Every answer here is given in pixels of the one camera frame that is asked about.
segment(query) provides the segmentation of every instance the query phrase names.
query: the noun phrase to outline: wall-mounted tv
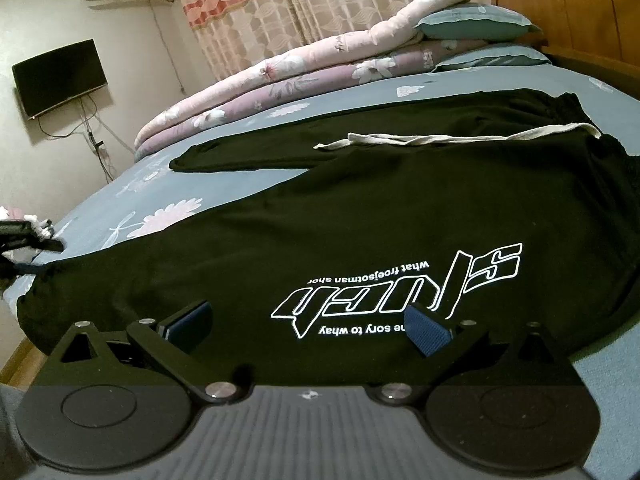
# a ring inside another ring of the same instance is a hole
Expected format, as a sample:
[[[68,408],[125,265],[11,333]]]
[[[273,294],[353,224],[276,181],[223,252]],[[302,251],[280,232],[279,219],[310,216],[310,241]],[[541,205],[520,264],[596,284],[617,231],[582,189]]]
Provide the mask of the wall-mounted tv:
[[[31,119],[107,84],[94,40],[51,50],[12,69],[22,108]]]

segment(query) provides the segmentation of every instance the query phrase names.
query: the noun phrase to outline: metal screw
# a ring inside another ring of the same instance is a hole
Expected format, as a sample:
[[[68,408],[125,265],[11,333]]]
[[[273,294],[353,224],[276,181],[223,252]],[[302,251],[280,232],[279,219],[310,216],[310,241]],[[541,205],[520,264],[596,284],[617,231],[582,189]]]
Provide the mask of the metal screw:
[[[389,383],[382,386],[380,390],[385,399],[402,400],[413,393],[411,386],[404,383]]]
[[[205,393],[209,397],[213,397],[214,399],[228,399],[229,397],[236,394],[238,389],[234,384],[225,383],[223,381],[219,383],[211,383],[208,384],[204,389]]]

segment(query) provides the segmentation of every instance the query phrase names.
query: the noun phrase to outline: pillow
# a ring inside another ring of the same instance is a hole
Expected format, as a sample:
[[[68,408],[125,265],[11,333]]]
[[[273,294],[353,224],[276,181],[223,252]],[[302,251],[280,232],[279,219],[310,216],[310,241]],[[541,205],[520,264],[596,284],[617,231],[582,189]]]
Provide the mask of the pillow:
[[[529,66],[550,63],[551,60],[547,56],[530,46],[497,43],[449,57],[438,63],[432,72],[458,70],[473,66]]]
[[[540,32],[522,14],[493,5],[460,4],[425,16],[419,28],[430,40],[513,41]]]

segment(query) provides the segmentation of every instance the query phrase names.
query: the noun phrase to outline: folded quilt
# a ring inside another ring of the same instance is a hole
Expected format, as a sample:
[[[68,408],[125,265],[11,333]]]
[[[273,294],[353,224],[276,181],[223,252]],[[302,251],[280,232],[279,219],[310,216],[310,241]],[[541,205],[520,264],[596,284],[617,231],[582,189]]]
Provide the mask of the folded quilt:
[[[415,25],[432,12],[464,0],[413,0],[395,16],[369,30],[347,32],[289,50],[227,77],[165,110],[136,137],[136,149],[149,137],[194,115],[268,83],[328,66],[378,56],[411,40]]]
[[[203,130],[238,121],[298,99],[350,88],[382,78],[430,72],[434,66],[448,57],[485,45],[486,43],[480,40],[425,41],[383,56],[323,68],[271,83],[156,133],[136,150],[136,160]]]

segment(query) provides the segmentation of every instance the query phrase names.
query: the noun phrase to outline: blue bedsheet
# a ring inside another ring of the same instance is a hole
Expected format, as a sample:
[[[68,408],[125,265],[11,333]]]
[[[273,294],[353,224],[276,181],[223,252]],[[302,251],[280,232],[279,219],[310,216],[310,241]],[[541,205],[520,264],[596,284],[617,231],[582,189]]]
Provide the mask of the blue bedsheet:
[[[38,262],[91,253],[128,238],[161,230],[205,209],[238,200],[293,178],[303,170],[173,173],[168,163],[189,146],[216,137],[283,124],[318,114],[476,91],[533,88],[553,96],[578,95],[582,107],[628,153],[640,154],[640,102],[594,78],[549,65],[469,68],[380,80],[311,97],[207,130],[144,158],[89,197],[57,226],[67,242],[63,254],[43,253]],[[21,278],[4,298],[15,315],[16,300],[31,286]],[[637,317],[619,337],[576,367],[602,412],[598,440],[587,462],[597,479],[626,480],[640,469],[640,324]]]

